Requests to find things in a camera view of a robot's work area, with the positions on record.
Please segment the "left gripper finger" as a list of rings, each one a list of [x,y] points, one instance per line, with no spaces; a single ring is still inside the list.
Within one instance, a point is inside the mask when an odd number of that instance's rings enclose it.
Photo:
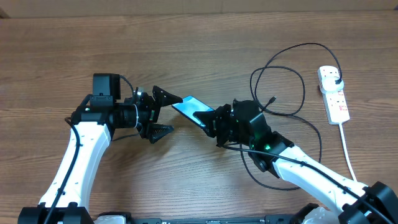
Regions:
[[[173,130],[174,127],[171,125],[150,123],[147,130],[147,138],[151,144],[154,144],[164,136],[170,134]]]
[[[182,103],[183,100],[181,97],[173,95],[159,86],[153,86],[152,96],[155,100],[155,105],[159,107],[169,106],[176,103]]]

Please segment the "Samsung Galaxy smartphone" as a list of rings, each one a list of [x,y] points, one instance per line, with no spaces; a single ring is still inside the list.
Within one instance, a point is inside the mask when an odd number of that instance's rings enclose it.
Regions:
[[[205,125],[193,115],[194,112],[213,111],[213,108],[204,104],[194,96],[186,96],[183,98],[182,103],[175,103],[172,105],[172,108],[202,129],[205,127]]]

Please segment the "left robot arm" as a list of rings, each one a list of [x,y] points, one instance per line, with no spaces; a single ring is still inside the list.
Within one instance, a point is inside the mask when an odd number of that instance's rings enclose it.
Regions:
[[[65,119],[70,140],[52,184],[38,206],[21,210],[18,223],[93,223],[90,194],[115,130],[136,129],[152,144],[174,130],[157,122],[160,109],[183,100],[154,86],[151,95],[131,88],[132,96],[121,102],[124,79],[115,73],[93,75],[93,92]]]

